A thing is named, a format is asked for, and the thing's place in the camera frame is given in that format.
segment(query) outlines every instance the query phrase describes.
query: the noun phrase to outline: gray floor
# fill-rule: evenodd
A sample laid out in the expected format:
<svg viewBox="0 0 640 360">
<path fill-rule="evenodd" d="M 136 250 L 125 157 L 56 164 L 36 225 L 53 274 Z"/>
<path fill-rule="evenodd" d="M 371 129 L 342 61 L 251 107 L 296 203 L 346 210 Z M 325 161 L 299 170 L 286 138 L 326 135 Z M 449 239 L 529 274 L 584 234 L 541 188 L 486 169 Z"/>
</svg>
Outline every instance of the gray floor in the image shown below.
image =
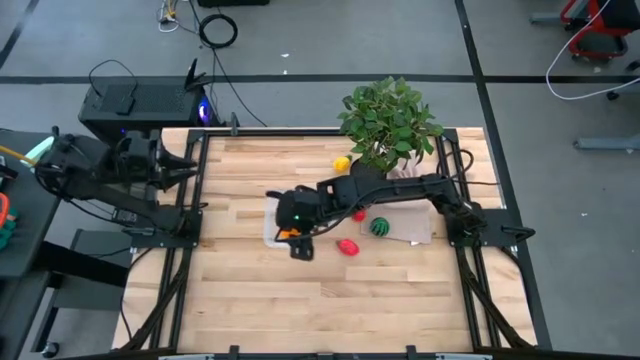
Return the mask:
<svg viewBox="0 0 640 360">
<path fill-rule="evenodd" d="M 0 76 L 85 76 L 107 58 L 123 61 L 138 75 L 181 75 L 198 57 L 205 71 L 211 54 L 199 48 L 197 38 L 185 31 L 158 32 L 159 3 L 41 0 Z M 562 3 L 465 0 L 484 73 L 543 75 L 569 35 L 560 27 L 532 26 L 527 17 Z M 0 2 L 0 46 L 26 4 Z M 229 74 L 471 74 L 453 1 L 273 0 L 266 7 L 223 11 L 240 28 L 236 44 L 219 51 Z M 188 4 L 179 3 L 178 17 L 192 26 Z M 637 36 L 629 45 L 624 59 L 599 69 L 563 56 L 554 74 L 619 74 L 640 57 Z M 117 66 L 98 73 L 124 74 Z M 339 99 L 356 84 L 242 83 L 236 88 L 269 125 L 318 126 L 337 124 Z M 423 92 L 440 123 L 484 126 L 475 84 L 412 85 Z M 606 86 L 556 85 L 563 94 Z M 86 133 L 77 112 L 87 88 L 0 85 L 0 127 L 48 131 L 59 125 L 65 132 Z M 243 125 L 255 124 L 228 85 L 215 89 L 223 117 L 234 111 Z M 530 247 L 554 348 L 640 355 L 635 336 L 640 332 L 635 307 L 640 297 L 638 154 L 578 152 L 571 145 L 578 136 L 639 133 L 639 97 L 564 102 L 541 84 L 489 84 L 488 89 L 522 218 L 538 232 Z M 68 244 L 78 227 L 108 225 L 63 204 L 48 237 Z M 66 312 L 52 339 L 62 345 L 60 356 L 104 352 L 116 320 L 116 313 Z M 22 358 L 39 356 L 25 352 Z"/>
</svg>

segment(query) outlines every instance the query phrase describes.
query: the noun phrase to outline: wooden table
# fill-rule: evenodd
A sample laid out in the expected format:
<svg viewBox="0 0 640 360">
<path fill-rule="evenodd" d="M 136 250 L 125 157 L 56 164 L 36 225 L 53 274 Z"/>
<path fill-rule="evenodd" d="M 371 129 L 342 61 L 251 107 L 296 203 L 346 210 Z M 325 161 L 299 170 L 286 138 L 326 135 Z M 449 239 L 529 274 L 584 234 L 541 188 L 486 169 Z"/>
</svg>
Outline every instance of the wooden table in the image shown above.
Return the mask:
<svg viewBox="0 0 640 360">
<path fill-rule="evenodd" d="M 496 181 L 483 129 L 457 131 L 460 147 L 476 158 L 468 180 Z M 187 132 L 165 130 L 166 147 L 182 155 Z M 430 245 L 360 235 L 352 221 L 315 239 L 312 262 L 264 245 L 265 191 L 336 176 L 333 159 L 352 146 L 345 137 L 211 138 L 201 199 L 209 206 L 191 262 L 179 352 L 227 352 L 230 345 L 244 353 L 404 352 L 409 344 L 421 352 L 471 351 L 454 249 L 435 209 Z M 425 158 L 422 171 L 434 172 L 436 163 L 435 155 Z M 497 186 L 469 187 L 484 208 L 502 206 Z M 161 201 L 173 203 L 175 194 Z M 335 241 L 345 237 L 357 241 L 358 256 L 337 251 Z M 129 277 L 124 311 L 134 332 L 156 303 L 164 253 L 153 250 Z M 483 254 L 496 305 L 535 343 L 517 266 L 495 248 Z M 488 345 L 484 313 L 475 304 Z M 126 340 L 120 322 L 114 347 Z"/>
</svg>

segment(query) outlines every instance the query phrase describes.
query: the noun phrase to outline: desk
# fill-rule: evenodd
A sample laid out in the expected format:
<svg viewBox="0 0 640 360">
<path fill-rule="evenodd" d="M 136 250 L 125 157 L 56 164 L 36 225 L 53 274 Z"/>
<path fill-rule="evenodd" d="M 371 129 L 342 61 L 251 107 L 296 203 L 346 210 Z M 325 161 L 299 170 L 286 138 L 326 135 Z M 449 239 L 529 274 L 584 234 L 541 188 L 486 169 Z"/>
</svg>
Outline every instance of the desk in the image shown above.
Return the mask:
<svg viewBox="0 0 640 360">
<path fill-rule="evenodd" d="M 24 154 L 47 136 L 49 134 L 46 133 L 0 131 L 0 144 Z M 18 226 L 9 240 L 9 245 L 0 250 L 0 359 L 16 359 L 22 350 L 47 287 L 69 290 L 62 294 L 63 296 L 60 296 L 57 301 L 55 297 L 52 299 L 48 313 L 51 309 L 58 307 L 78 308 L 82 306 L 88 308 L 88 305 L 66 306 L 70 303 L 77 304 L 83 299 L 71 301 L 68 300 L 68 296 L 65 296 L 73 293 L 78 294 L 79 289 L 87 288 L 87 286 L 91 287 L 90 290 L 94 293 L 94 297 L 91 299 L 97 298 L 100 296 L 99 294 L 104 295 L 103 292 L 96 293 L 99 288 L 96 283 L 85 279 L 69 277 L 65 278 L 67 281 L 63 284 L 60 274 L 82 273 L 87 269 L 92 271 L 116 269 L 117 272 L 124 273 L 126 276 L 127 268 L 117 264 L 124 265 L 130 262 L 131 255 L 119 254 L 119 256 L 109 259 L 114 262 L 111 263 L 95 260 L 44 241 L 60 200 L 47 193 L 37 183 L 30 170 L 21 165 L 18 160 L 10 156 L 5 156 L 5 159 L 7 165 L 19 173 L 16 181 L 7 181 L 1 188 L 1 191 L 9 197 L 11 206 L 18 211 Z M 108 245 L 105 244 L 107 244 L 106 241 L 91 246 L 80 245 L 79 250 L 84 250 L 85 253 L 107 253 L 123 247 L 123 241 L 112 241 Z M 76 245 L 78 245 L 77 239 L 74 240 L 72 248 Z M 69 264 L 69 259 L 73 259 L 73 263 Z M 96 280 L 105 278 L 100 275 L 92 275 L 95 274 L 87 276 Z M 114 297 L 119 299 L 119 294 L 112 295 L 110 299 Z M 104 303 L 105 301 L 97 305 L 101 306 L 100 309 L 107 308 Z M 115 302 L 115 307 L 111 306 L 113 310 L 117 307 L 117 302 Z M 55 318 L 55 310 L 52 314 L 52 316 L 45 316 L 45 319 L 50 319 L 51 323 L 47 328 L 45 320 L 45 326 L 41 327 L 38 336 L 38 340 L 42 342 L 36 347 L 44 346 L 43 341 L 46 340 L 50 325 Z"/>
<path fill-rule="evenodd" d="M 183 154 L 187 132 L 165 130 L 167 149 Z M 457 132 L 461 148 L 476 158 L 468 180 L 496 181 L 483 130 Z M 230 345 L 239 345 L 242 353 L 404 352 L 408 344 L 421 352 L 472 349 L 455 251 L 435 210 L 430 245 L 360 235 L 359 225 L 348 220 L 315 239 L 312 262 L 264 245 L 265 191 L 314 186 L 336 176 L 333 159 L 352 146 L 339 136 L 210 139 L 201 197 L 209 206 L 191 260 L 179 353 L 225 353 Z M 435 156 L 425 158 L 422 171 L 434 172 L 436 162 Z M 187 188 L 185 199 L 192 190 Z M 470 185 L 470 190 L 483 207 L 502 206 L 497 186 Z M 160 200 L 173 203 L 175 194 Z M 335 240 L 345 237 L 357 241 L 358 256 L 337 251 Z M 535 343 L 517 266 L 495 248 L 483 254 L 496 305 Z M 163 259 L 164 250 L 156 249 L 129 276 L 124 310 L 132 328 L 156 303 Z M 478 314 L 488 344 L 483 312 Z M 126 340 L 120 323 L 113 346 Z"/>
<path fill-rule="evenodd" d="M 0 144 L 24 154 L 47 136 L 45 133 L 0 131 Z M 0 339 L 3 342 L 0 356 L 15 359 L 22 350 L 51 277 L 48 271 L 27 271 L 60 200 L 42 189 L 18 160 L 8 155 L 4 157 L 7 166 L 19 172 L 17 181 L 9 181 L 1 188 L 19 217 L 9 245 L 0 251 Z"/>
</svg>

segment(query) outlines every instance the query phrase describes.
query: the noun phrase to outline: green object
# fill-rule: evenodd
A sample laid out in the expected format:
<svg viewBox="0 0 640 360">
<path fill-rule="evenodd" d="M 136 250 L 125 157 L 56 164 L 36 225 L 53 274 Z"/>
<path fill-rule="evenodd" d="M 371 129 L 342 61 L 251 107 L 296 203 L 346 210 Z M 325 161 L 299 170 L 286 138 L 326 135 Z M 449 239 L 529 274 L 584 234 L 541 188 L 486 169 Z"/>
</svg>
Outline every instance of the green object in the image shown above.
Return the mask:
<svg viewBox="0 0 640 360">
<path fill-rule="evenodd" d="M 338 115 L 342 119 L 340 132 L 355 143 L 351 152 L 362 154 L 363 164 L 384 173 L 400 159 L 411 159 L 412 150 L 418 163 L 425 152 L 431 155 L 429 137 L 442 135 L 444 129 L 429 122 L 435 116 L 421 99 L 422 94 L 412 90 L 403 78 L 389 77 L 356 87 L 352 95 L 342 99 L 348 111 Z"/>
<path fill-rule="evenodd" d="M 389 233 L 389 222 L 387 219 L 378 217 L 371 221 L 371 225 L 369 225 L 369 230 L 375 236 L 386 236 Z"/>
<path fill-rule="evenodd" d="M 0 250 L 7 247 L 9 244 L 9 238 L 13 235 L 12 231 L 6 229 L 0 229 Z"/>
</svg>

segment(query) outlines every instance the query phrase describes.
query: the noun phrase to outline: watermelon toy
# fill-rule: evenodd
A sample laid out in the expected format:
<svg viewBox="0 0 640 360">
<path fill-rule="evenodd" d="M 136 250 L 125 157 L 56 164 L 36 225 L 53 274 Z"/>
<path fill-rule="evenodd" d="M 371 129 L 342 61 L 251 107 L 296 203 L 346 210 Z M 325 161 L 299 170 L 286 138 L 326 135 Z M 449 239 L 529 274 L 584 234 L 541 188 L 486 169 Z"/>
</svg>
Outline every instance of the watermelon toy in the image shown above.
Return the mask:
<svg viewBox="0 0 640 360">
<path fill-rule="evenodd" d="M 383 217 L 377 217 L 371 221 L 369 230 L 375 236 L 386 236 L 389 233 L 389 222 Z"/>
</svg>

